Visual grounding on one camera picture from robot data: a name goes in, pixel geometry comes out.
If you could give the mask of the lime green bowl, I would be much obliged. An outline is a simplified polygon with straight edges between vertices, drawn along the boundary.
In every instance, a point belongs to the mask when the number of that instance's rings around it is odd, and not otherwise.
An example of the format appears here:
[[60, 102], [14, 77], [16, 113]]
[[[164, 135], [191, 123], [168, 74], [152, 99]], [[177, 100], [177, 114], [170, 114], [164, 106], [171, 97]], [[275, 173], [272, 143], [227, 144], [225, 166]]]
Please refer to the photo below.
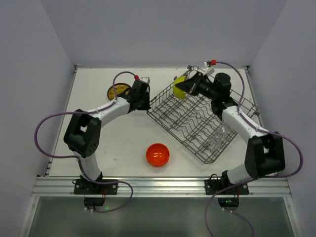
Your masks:
[[181, 82], [184, 82], [186, 80], [186, 76], [182, 76], [182, 77], [176, 77], [174, 79], [174, 82], [173, 82], [173, 87], [172, 87], [172, 91], [173, 91], [173, 95], [178, 98], [178, 99], [181, 99], [181, 100], [184, 100], [185, 97], [186, 97], [186, 93], [184, 91], [182, 91], [181, 89], [177, 88], [176, 85], [181, 83]]

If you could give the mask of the orange bowl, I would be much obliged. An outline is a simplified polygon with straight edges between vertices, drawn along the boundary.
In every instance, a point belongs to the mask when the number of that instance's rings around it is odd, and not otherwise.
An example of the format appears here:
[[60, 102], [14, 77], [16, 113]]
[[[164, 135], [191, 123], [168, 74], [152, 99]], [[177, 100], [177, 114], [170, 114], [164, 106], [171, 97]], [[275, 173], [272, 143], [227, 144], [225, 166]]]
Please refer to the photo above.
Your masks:
[[170, 151], [168, 147], [162, 143], [151, 144], [146, 150], [146, 160], [152, 166], [164, 166], [168, 163], [169, 159]]

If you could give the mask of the yellow patterned plate dark rim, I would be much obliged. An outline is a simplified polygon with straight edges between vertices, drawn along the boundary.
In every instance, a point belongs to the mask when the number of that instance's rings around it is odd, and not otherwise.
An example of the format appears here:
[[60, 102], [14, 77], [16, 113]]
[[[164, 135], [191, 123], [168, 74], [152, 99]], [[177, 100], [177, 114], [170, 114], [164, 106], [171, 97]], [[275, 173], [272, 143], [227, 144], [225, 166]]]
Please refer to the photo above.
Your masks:
[[[121, 94], [121, 93], [128, 93], [129, 89], [131, 88], [131, 86], [127, 83], [116, 83], [115, 84], [115, 90], [117, 92], [117, 95]], [[115, 98], [115, 94], [114, 94], [114, 89], [113, 87], [109, 87], [108, 91], [107, 91], [107, 98], [111, 101]]]

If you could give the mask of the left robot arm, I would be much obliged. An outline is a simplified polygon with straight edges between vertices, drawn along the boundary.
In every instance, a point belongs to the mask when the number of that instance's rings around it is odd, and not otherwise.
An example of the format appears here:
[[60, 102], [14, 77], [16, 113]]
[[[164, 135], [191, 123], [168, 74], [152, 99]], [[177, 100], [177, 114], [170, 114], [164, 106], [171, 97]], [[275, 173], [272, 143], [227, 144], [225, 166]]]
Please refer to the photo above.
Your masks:
[[150, 108], [150, 86], [146, 78], [136, 80], [129, 91], [95, 110], [76, 110], [64, 135], [64, 143], [79, 157], [81, 177], [89, 182], [99, 182], [102, 177], [95, 152], [99, 145], [101, 129], [111, 121], [132, 111]]

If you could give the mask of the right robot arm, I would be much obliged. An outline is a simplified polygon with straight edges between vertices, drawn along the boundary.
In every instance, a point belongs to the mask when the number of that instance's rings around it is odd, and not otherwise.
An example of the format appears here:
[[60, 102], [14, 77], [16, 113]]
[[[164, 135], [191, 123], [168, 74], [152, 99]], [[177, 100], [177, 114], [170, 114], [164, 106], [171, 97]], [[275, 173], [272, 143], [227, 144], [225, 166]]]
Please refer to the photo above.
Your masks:
[[226, 73], [217, 73], [213, 81], [207, 75], [195, 73], [190, 79], [183, 76], [173, 82], [173, 94], [177, 98], [189, 94], [210, 99], [213, 114], [236, 131], [247, 145], [244, 163], [223, 171], [217, 179], [210, 179], [209, 185], [215, 192], [285, 169], [282, 138], [268, 134], [237, 106], [231, 97], [231, 86], [231, 78]]

